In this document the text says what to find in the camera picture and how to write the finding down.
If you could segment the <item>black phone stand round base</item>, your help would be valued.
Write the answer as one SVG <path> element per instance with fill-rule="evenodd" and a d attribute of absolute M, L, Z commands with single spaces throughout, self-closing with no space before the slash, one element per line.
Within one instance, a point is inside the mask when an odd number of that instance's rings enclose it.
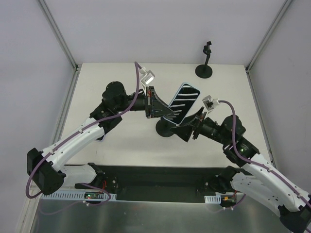
<path fill-rule="evenodd" d="M 173 133 L 170 131 L 170 128 L 172 128 L 174 124 L 172 124 L 169 121 L 166 121 L 165 119 L 160 119 L 155 126 L 156 132 L 158 135 L 162 137 L 171 137 L 173 136 Z"/>

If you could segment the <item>phone with blue case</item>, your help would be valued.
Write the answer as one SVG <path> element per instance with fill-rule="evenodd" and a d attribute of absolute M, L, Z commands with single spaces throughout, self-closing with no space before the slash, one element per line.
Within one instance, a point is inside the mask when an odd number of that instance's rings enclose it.
<path fill-rule="evenodd" d="M 199 96 L 200 90 L 189 83 L 182 83 L 169 104 L 173 114 L 163 118 L 175 125 L 181 124 Z"/>

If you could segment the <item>phone with purple case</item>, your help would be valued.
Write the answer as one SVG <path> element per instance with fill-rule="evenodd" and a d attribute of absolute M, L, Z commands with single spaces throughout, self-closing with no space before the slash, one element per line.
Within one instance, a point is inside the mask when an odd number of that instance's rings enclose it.
<path fill-rule="evenodd" d="M 105 138 L 105 135 L 103 135 L 102 137 L 97 138 L 96 141 L 102 142 L 104 140 L 104 138 Z"/>

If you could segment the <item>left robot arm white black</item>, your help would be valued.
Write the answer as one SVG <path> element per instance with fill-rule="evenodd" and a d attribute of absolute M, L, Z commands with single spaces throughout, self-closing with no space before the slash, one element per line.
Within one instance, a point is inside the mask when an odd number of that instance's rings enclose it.
<path fill-rule="evenodd" d="M 29 180 L 44 195 L 57 191 L 68 177 L 62 171 L 67 161 L 89 143 L 114 129 L 122 121 L 121 116 L 128 111 L 144 111 L 147 118 L 173 114 L 153 86 L 148 86 L 145 92 L 137 89 L 132 95 L 127 95 L 121 82 L 111 82 L 102 94 L 102 102 L 76 131 L 43 150 L 33 148 L 28 151 Z"/>

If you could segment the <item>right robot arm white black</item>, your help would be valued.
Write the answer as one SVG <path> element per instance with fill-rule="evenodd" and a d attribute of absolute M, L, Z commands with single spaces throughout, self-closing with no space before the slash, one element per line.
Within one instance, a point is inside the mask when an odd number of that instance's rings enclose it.
<path fill-rule="evenodd" d="M 237 165 L 213 178 L 208 183 L 212 190 L 242 192 L 270 209 L 289 231 L 310 232 L 310 193 L 287 179 L 243 136 L 246 129 L 235 113 L 218 125 L 200 109 L 170 131 L 186 142 L 202 135 L 220 143 L 226 158 Z"/>

